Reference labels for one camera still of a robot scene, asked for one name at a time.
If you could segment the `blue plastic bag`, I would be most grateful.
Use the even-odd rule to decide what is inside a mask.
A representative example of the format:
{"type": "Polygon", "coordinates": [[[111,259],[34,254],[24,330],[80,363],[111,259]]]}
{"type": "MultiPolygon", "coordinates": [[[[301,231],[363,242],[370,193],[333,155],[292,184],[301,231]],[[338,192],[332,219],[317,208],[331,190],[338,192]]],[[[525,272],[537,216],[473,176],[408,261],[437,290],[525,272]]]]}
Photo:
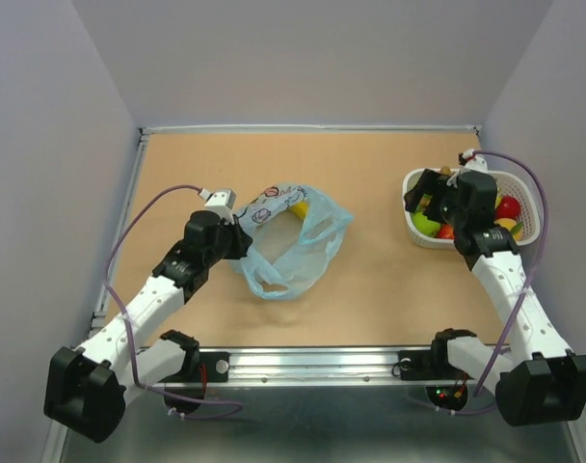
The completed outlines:
{"type": "Polygon", "coordinates": [[[230,268],[255,296],[274,301],[295,299],[323,277],[354,220],[322,191],[291,182],[267,187],[236,215],[253,244],[230,268]],[[299,202],[308,203],[305,220],[289,210],[299,202]]]}

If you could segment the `yellow banana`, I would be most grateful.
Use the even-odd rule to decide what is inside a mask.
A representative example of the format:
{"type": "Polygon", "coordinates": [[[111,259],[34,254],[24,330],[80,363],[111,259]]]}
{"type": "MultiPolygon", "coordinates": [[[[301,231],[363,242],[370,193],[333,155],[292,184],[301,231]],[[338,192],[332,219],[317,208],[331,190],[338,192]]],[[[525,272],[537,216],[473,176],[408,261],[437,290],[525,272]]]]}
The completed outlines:
{"type": "Polygon", "coordinates": [[[299,202],[297,204],[291,205],[289,210],[301,220],[305,220],[308,212],[308,203],[299,202]]]}

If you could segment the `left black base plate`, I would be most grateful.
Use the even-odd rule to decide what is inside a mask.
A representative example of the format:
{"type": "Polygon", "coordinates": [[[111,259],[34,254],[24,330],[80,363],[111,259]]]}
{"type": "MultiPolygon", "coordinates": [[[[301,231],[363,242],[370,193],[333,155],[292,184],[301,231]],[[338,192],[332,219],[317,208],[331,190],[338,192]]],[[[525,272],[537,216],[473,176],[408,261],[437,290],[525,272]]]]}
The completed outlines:
{"type": "Polygon", "coordinates": [[[226,383],[230,353],[226,351],[201,351],[187,354],[173,374],[163,378],[164,383],[226,383]]]}

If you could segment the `orange peach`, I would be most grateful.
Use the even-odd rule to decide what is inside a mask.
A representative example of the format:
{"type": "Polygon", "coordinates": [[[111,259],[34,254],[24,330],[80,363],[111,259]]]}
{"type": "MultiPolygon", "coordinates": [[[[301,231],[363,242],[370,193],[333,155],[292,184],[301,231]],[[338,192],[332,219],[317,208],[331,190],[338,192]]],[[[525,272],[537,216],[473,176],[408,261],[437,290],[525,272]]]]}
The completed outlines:
{"type": "Polygon", "coordinates": [[[494,223],[506,229],[519,242],[523,236],[523,223],[511,218],[499,218],[494,223]]]}

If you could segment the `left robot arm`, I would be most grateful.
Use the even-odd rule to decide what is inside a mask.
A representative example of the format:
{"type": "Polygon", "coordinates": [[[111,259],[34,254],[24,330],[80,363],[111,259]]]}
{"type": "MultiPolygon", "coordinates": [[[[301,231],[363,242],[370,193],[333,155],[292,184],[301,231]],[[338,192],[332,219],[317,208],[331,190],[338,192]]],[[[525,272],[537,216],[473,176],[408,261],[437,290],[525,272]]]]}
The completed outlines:
{"type": "Polygon", "coordinates": [[[98,333],[51,358],[44,415],[101,443],[119,426],[128,405],[170,375],[192,378],[199,344],[170,331],[148,350],[138,349],[207,282],[221,260],[241,259],[252,244],[227,206],[191,214],[181,240],[153,269],[139,293],[98,333]]]}

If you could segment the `aluminium mounting rail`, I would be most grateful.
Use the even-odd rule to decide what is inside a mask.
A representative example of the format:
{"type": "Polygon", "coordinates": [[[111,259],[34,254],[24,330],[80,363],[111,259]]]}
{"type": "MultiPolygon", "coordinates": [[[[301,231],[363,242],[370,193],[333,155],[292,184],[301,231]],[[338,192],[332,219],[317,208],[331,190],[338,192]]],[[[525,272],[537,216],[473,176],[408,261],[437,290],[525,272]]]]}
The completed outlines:
{"type": "Polygon", "coordinates": [[[362,347],[202,347],[230,353],[228,381],[207,390],[450,385],[450,380],[403,381],[398,351],[428,345],[362,347]]]}

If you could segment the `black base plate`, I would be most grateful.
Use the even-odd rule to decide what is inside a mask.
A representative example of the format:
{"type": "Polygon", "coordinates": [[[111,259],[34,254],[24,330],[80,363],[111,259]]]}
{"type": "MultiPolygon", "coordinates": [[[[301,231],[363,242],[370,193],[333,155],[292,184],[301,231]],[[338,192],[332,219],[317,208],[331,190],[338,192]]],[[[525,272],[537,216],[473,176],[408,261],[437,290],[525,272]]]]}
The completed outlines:
{"type": "Polygon", "coordinates": [[[163,378],[164,383],[226,383],[230,353],[226,351],[201,351],[187,354],[173,374],[163,378]]]}
{"type": "Polygon", "coordinates": [[[397,369],[404,381],[439,381],[462,379],[463,370],[438,360],[430,348],[398,351],[397,369]]]}

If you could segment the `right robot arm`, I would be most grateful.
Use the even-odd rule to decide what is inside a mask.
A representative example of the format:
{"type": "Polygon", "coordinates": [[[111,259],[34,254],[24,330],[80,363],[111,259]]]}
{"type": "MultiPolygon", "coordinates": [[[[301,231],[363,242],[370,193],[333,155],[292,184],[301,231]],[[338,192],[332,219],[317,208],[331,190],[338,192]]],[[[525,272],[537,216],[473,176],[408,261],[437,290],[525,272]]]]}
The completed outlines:
{"type": "Polygon", "coordinates": [[[415,212],[454,230],[456,251],[478,280],[504,324],[500,345],[489,347],[471,331],[436,333],[420,359],[411,358],[407,379],[438,379],[459,370],[490,392],[503,420],[511,426],[578,420],[586,404],[586,354],[575,353],[553,328],[530,285],[512,234],[494,221],[495,178],[484,172],[453,176],[422,170],[403,196],[415,212]]]}

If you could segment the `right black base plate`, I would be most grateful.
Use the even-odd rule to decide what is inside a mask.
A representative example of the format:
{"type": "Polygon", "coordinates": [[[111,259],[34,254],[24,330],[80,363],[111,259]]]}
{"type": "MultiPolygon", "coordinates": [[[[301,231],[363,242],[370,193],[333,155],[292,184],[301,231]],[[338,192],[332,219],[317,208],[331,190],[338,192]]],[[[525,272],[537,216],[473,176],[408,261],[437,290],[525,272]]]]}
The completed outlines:
{"type": "Polygon", "coordinates": [[[397,369],[404,381],[439,381],[462,379],[463,370],[438,360],[430,348],[398,351],[397,369]]]}

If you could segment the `green apple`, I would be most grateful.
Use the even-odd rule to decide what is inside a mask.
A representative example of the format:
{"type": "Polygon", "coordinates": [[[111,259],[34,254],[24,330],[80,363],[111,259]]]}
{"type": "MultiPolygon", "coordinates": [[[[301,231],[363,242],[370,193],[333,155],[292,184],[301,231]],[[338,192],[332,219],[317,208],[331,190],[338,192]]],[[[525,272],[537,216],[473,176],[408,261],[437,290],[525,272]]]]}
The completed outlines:
{"type": "Polygon", "coordinates": [[[441,228],[441,223],[430,220],[422,211],[415,212],[412,221],[414,227],[428,237],[435,237],[441,228]]]}

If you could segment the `red apple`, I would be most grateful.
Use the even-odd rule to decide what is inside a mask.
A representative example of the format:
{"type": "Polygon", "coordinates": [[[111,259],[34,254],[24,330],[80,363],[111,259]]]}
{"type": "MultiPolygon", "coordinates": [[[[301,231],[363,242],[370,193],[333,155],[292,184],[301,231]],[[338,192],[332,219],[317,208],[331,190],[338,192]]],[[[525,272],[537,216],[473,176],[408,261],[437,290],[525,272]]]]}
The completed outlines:
{"type": "Polygon", "coordinates": [[[494,219],[511,219],[519,218],[521,206],[519,201],[512,196],[502,196],[495,205],[494,219]]]}

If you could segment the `white perforated basket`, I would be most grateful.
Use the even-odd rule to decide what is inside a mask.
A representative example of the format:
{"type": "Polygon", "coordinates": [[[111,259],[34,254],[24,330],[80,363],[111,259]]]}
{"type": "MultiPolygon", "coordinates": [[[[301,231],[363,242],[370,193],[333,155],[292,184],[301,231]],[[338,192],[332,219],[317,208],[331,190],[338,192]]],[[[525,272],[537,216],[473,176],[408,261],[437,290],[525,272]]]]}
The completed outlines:
{"type": "MultiPolygon", "coordinates": [[[[503,171],[490,171],[495,178],[498,192],[514,197],[520,203],[520,215],[518,222],[522,222],[521,237],[516,241],[520,246],[534,243],[540,236],[542,227],[540,216],[534,202],[532,193],[527,185],[513,174],[503,171]]],[[[405,223],[410,240],[417,246],[436,250],[454,250],[452,240],[439,239],[423,234],[414,224],[413,216],[404,211],[405,223]]]]}

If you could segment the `red orange mango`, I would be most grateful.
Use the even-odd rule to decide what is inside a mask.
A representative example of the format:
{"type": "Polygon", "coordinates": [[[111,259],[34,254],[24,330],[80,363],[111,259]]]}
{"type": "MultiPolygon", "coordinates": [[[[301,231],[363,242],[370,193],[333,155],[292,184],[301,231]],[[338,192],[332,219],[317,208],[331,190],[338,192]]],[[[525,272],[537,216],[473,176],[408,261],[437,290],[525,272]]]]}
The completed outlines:
{"type": "Polygon", "coordinates": [[[454,228],[451,225],[443,224],[436,234],[436,239],[453,241],[455,239],[454,228]]]}

